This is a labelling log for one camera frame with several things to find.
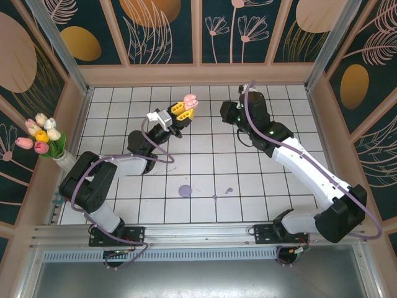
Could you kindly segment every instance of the cable clip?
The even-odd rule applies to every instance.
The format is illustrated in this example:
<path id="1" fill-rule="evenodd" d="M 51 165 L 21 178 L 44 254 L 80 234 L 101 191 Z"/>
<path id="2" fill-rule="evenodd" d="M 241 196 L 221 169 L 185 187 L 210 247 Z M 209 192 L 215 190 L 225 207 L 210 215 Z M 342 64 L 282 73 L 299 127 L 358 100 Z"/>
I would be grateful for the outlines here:
<path id="1" fill-rule="evenodd" d="M 339 184 L 338 184 L 337 186 L 335 186 L 335 189 L 338 189 L 338 190 L 340 190 L 340 189 L 339 189 L 339 186 L 341 186 L 341 185 L 342 185 L 342 183 L 343 183 L 343 182 L 339 182 Z"/>

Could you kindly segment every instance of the grid floor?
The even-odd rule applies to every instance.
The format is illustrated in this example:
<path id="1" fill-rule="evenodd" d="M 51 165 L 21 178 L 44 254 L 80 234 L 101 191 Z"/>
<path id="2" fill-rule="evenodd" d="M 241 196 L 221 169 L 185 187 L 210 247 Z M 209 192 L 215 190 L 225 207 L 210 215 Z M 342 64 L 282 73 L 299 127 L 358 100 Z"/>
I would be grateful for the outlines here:
<path id="1" fill-rule="evenodd" d="M 257 86 L 257 90 L 267 99 L 272 118 L 286 125 L 327 167 L 304 87 Z M 107 202 L 126 224 L 257 222 L 273 220 L 291 207 L 316 207 L 315 198 L 292 173 L 265 153 L 242 145 L 236 127 L 221 121 L 221 103 L 237 101 L 238 86 L 96 88 L 79 154 L 87 150 L 101 155 L 128 153 L 128 134 L 140 130 L 145 115 L 182 101 L 188 93 L 199 100 L 194 120 L 182 131 L 182 139 L 171 137 L 162 145 L 175 163 L 156 163 L 147 175 L 112 183 Z M 248 136 L 240 136 L 249 143 Z M 191 197 L 179 196 L 184 184 L 191 186 Z M 230 187 L 233 191 L 226 194 Z M 60 224 L 86 223 L 69 202 L 60 215 Z"/>

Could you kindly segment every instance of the metal base plate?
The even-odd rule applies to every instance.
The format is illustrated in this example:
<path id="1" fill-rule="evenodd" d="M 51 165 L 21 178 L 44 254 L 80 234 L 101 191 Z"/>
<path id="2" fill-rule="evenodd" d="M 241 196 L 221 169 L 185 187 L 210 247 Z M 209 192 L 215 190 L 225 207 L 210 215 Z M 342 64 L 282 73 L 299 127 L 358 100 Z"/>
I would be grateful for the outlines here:
<path id="1" fill-rule="evenodd" d="M 281 244 L 281 243 L 299 243 L 299 238 L 308 241 L 308 234 L 298 233 L 289 234 L 287 233 L 284 240 L 280 239 L 279 236 L 273 231 L 273 224 L 268 223 L 265 225 L 254 226 L 255 243 L 256 244 Z"/>
<path id="2" fill-rule="evenodd" d="M 136 242 L 143 242 L 145 240 L 145 227 L 125 227 L 124 238 L 131 238 Z M 90 247 L 111 247 L 111 246 L 128 246 L 128 244 L 113 240 L 103 234 L 98 228 L 91 228 L 91 233 L 88 241 Z"/>

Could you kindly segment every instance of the artificial flower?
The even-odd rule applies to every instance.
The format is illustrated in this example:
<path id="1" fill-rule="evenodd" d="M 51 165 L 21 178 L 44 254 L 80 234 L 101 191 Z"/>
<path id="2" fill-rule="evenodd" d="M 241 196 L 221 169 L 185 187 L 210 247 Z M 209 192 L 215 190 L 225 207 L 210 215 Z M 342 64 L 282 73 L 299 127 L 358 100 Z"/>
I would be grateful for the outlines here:
<path id="1" fill-rule="evenodd" d="M 41 131 L 41 127 L 38 126 L 37 124 L 32 124 L 30 125 L 30 127 L 27 128 L 27 131 L 29 133 L 29 135 L 31 135 L 32 137 L 36 136 L 36 133 Z"/>
<path id="2" fill-rule="evenodd" d="M 44 130 L 39 130 L 36 133 L 36 140 L 37 141 L 41 141 L 41 142 L 48 142 L 50 139 L 48 138 L 48 135 L 46 134 L 46 132 Z"/>
<path id="3" fill-rule="evenodd" d="M 196 100 L 196 95 L 188 94 L 184 97 L 185 111 L 195 109 L 199 102 Z"/>
<path id="4" fill-rule="evenodd" d="M 35 151 L 38 154 L 47 153 L 49 151 L 49 149 L 50 149 L 50 146 L 48 146 L 47 143 L 44 143 L 41 141 L 35 143 Z"/>
<path id="5" fill-rule="evenodd" d="M 37 125 L 37 123 L 33 120 L 33 119 L 27 119 L 26 121 L 25 121 L 25 126 L 26 126 L 26 129 L 28 129 L 31 125 Z"/>
<path id="6" fill-rule="evenodd" d="M 57 131 L 56 129 L 47 130 L 47 135 L 51 141 L 57 141 L 61 138 L 61 133 L 59 131 Z"/>
<path id="7" fill-rule="evenodd" d="M 36 115 L 36 123 L 38 126 L 43 127 L 46 121 L 47 117 L 43 113 L 38 113 Z"/>
<path id="8" fill-rule="evenodd" d="M 44 129 L 55 129 L 56 128 L 56 122 L 54 118 L 49 118 L 47 121 L 44 123 Z"/>
<path id="9" fill-rule="evenodd" d="M 33 147 L 33 141 L 30 138 L 17 138 L 17 140 L 15 141 L 15 144 L 18 147 L 21 147 L 26 150 L 29 150 Z"/>

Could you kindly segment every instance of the floral wallpaper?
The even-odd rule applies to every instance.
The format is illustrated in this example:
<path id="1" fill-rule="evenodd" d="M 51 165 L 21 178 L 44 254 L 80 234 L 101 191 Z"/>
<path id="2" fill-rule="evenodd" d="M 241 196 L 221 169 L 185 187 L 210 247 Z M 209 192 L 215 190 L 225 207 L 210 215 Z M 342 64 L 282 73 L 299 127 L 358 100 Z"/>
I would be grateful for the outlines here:
<path id="1" fill-rule="evenodd" d="M 397 0 L 376 3 L 329 82 L 352 133 L 397 88 Z"/>
<path id="2" fill-rule="evenodd" d="M 38 155 L 15 145 L 29 137 L 0 111 L 0 222 L 14 225 L 32 179 Z"/>
<path id="3" fill-rule="evenodd" d="M 65 82 L 10 0 L 0 2 L 0 96 L 23 117 L 53 115 Z"/>
<path id="4" fill-rule="evenodd" d="M 274 62 L 314 62 L 346 0 L 293 0 Z"/>
<path id="5" fill-rule="evenodd" d="M 100 1 L 42 2 L 78 65 L 121 64 Z M 23 3 L 32 15 L 26 2 Z"/>
<path id="6" fill-rule="evenodd" d="M 263 63 L 280 1 L 203 0 L 202 63 Z"/>
<path id="7" fill-rule="evenodd" d="M 355 145 L 383 220 L 397 216 L 397 104 Z"/>
<path id="8" fill-rule="evenodd" d="M 190 0 L 112 0 L 130 64 L 193 63 Z"/>

